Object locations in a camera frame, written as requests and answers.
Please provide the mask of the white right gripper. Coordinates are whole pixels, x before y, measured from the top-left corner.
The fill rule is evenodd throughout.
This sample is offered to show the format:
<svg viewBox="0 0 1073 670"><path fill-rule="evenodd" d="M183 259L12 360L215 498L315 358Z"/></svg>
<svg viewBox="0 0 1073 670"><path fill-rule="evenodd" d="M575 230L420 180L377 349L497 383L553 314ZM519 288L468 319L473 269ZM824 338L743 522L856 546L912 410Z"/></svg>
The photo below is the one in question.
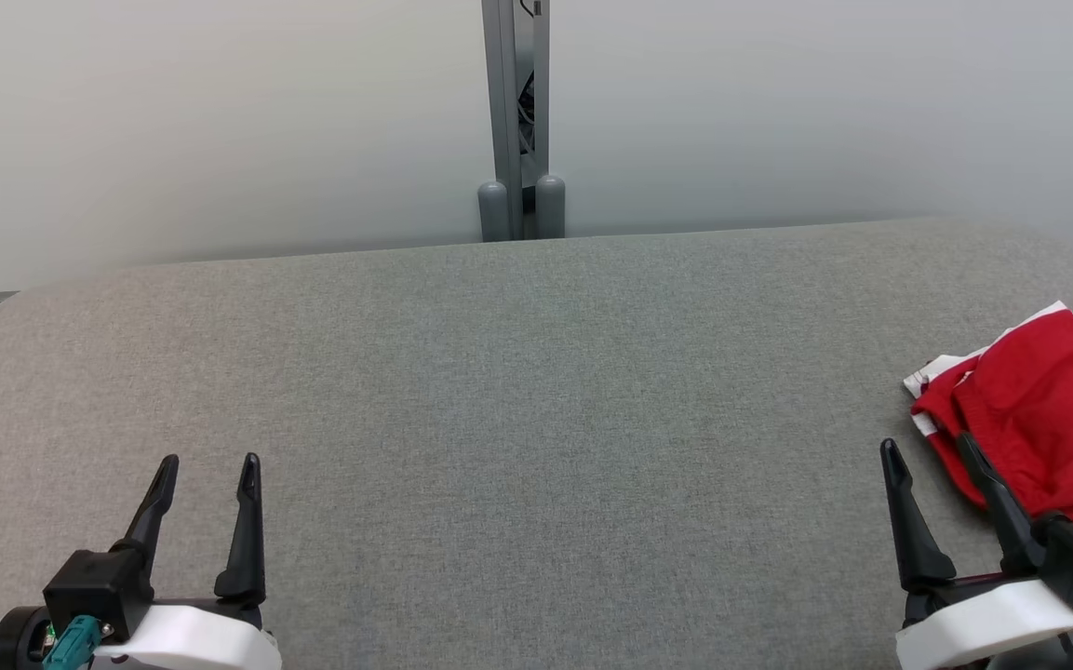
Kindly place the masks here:
<svg viewBox="0 0 1073 670"><path fill-rule="evenodd" d="M982 493L1004 573L1035 573L1045 547L1031 518L973 435L957 447ZM1047 572L957 577L912 493L912 475L893 438L879 446L905 623L896 636L902 669L1073 669L1073 576Z"/></svg>

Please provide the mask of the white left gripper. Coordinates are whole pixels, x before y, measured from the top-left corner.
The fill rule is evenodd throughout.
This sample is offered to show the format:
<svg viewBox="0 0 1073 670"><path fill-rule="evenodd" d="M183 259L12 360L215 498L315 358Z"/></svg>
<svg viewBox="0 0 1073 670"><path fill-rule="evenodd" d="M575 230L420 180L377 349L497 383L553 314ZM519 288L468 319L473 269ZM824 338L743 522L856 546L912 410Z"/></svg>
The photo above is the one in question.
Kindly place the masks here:
<svg viewBox="0 0 1073 670"><path fill-rule="evenodd" d="M168 454L114 552L135 551L155 559L163 518L174 500L179 455ZM157 599L141 608L127 640L104 637L95 661L108 669L281 669L284 658L262 627L265 554L262 467L259 455L242 458L235 487L235 514L226 567L214 580L214 599Z"/></svg>

